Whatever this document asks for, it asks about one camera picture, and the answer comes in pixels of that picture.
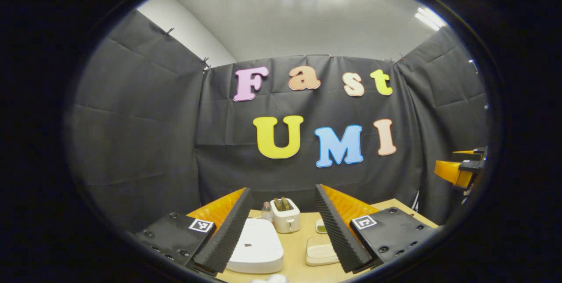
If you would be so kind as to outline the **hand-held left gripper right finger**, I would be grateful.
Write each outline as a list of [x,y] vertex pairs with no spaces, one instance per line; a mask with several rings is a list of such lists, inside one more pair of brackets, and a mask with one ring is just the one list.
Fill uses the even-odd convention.
[[421,245],[437,231],[398,207],[376,209],[323,184],[315,189],[331,245],[346,273],[391,262]]

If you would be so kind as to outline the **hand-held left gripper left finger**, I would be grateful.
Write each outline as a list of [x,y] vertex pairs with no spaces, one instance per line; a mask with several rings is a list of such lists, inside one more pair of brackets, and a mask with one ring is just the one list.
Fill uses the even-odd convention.
[[135,233],[149,249],[188,269],[222,273],[253,204],[243,187],[188,214],[171,212]]

